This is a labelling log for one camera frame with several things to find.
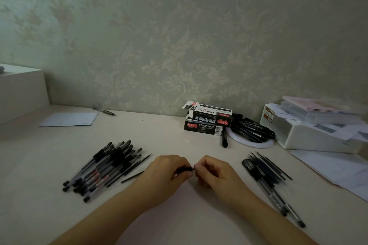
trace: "green pen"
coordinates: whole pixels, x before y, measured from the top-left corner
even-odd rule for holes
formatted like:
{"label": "green pen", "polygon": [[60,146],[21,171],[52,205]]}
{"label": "green pen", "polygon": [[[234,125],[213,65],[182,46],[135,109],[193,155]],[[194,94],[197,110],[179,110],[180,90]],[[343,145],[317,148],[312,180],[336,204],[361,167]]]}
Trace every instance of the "green pen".
{"label": "green pen", "polygon": [[115,115],[116,115],[116,114],[115,114],[115,113],[113,113],[113,112],[109,112],[108,110],[102,110],[102,109],[99,109],[99,108],[97,108],[97,107],[93,107],[93,109],[94,109],[94,110],[97,110],[97,111],[99,111],[99,112],[106,113],[106,114],[108,114],[108,115],[112,115],[112,116],[115,116]]}

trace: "pile of pens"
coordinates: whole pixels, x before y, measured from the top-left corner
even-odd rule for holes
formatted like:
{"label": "pile of pens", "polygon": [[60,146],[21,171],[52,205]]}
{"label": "pile of pens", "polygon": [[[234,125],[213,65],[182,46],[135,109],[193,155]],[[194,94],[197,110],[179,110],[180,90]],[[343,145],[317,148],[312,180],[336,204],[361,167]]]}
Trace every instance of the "pile of pens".
{"label": "pile of pens", "polygon": [[249,119],[242,118],[241,114],[233,114],[233,120],[230,129],[252,142],[266,142],[275,138],[274,131],[260,125],[259,123]]}
{"label": "pile of pens", "polygon": [[290,180],[292,180],[292,178],[284,173],[283,170],[276,166],[270,159],[258,152],[257,154],[259,155],[259,158],[253,153],[248,155],[248,158],[243,160],[243,166],[263,189],[274,207],[283,216],[287,216],[287,214],[290,213],[297,224],[301,228],[304,228],[306,225],[303,223],[301,218],[292,209],[290,204],[286,203],[275,190],[275,185],[284,182],[286,180],[285,177]]}
{"label": "pile of pens", "polygon": [[151,153],[143,160],[139,160],[142,156],[141,151],[142,148],[133,150],[131,140],[120,142],[116,146],[109,142],[63,183],[62,190],[66,192],[73,187],[73,192],[84,196],[83,201],[87,202],[119,178],[125,177],[152,155]]}

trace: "leaf pattern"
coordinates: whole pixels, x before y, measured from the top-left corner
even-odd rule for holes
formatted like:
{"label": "leaf pattern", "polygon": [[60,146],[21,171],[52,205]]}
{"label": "leaf pattern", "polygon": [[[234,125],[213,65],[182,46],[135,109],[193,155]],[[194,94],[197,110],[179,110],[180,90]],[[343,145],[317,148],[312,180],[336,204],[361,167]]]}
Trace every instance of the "leaf pattern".
{"label": "leaf pattern", "polygon": [[196,100],[251,118],[283,95],[368,105],[366,0],[1,1],[1,60],[45,69],[52,103],[185,115]]}

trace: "hand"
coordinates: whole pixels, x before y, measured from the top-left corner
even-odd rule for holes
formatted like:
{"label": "hand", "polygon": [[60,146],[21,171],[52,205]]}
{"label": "hand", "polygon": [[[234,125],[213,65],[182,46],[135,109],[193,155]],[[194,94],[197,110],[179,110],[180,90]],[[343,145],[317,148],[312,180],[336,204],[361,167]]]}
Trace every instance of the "hand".
{"label": "hand", "polygon": [[171,197],[188,178],[191,171],[174,175],[179,167],[191,167],[188,160],[178,155],[158,156],[142,173],[126,192],[134,201],[147,211],[162,204]]}
{"label": "hand", "polygon": [[239,210],[245,200],[255,196],[227,162],[204,156],[194,168],[198,183],[211,187],[218,198],[233,210]]}

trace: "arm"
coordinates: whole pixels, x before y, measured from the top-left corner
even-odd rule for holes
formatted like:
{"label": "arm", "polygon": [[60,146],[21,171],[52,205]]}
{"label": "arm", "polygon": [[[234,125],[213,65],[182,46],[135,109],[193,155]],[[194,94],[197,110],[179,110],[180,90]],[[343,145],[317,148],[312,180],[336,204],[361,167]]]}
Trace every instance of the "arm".
{"label": "arm", "polygon": [[317,245],[249,190],[228,163],[205,156],[194,167],[198,183],[211,187],[222,202],[253,224],[269,244]]}
{"label": "arm", "polygon": [[193,173],[174,176],[177,168],[191,165],[177,155],[158,156],[125,191],[122,191],[50,245],[113,245],[129,225],[145,211],[163,203]]}

